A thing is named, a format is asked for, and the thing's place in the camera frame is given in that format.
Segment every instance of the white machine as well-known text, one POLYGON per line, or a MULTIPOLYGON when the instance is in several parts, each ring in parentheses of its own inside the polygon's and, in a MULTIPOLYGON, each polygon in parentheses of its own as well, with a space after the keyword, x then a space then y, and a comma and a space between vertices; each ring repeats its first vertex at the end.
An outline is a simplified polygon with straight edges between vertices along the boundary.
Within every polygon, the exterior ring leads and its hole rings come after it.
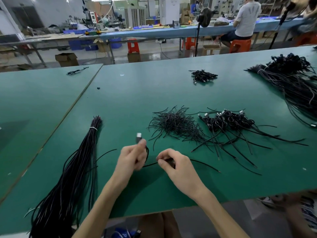
POLYGON ((172 24, 179 20, 179 0, 158 0, 160 23, 162 25, 172 24))
POLYGON ((125 27, 145 25, 145 7, 129 7, 124 9, 125 27))

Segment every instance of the work station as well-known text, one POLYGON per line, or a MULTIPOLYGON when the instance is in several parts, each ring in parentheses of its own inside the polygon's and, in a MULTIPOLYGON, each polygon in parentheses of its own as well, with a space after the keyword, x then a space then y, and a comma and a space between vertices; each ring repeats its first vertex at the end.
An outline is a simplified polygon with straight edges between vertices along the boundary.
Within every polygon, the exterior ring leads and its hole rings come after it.
POLYGON ((56 22, 20 1, 0 1, 0 238, 315 235, 312 0, 63 0, 56 22))

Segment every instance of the red plastic stool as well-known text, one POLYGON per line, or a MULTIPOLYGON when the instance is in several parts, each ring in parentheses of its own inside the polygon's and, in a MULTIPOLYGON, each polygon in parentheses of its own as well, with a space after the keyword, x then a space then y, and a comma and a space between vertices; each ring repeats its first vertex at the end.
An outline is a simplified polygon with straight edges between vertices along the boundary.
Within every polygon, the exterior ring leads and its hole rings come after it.
POLYGON ((251 47, 251 39, 233 40, 230 46, 229 53, 232 53, 234 47, 238 47, 238 50, 236 50, 235 53, 248 52, 251 47))
POLYGON ((128 53, 137 52, 140 53, 138 42, 128 42, 128 53))
POLYGON ((313 32, 307 32, 297 38, 296 47, 307 44, 317 44, 317 35, 313 32))
POLYGON ((192 42, 192 37, 188 37, 186 39, 186 43, 185 43, 185 48, 186 50, 189 50, 191 47, 195 47, 196 46, 196 38, 194 40, 194 42, 192 42))

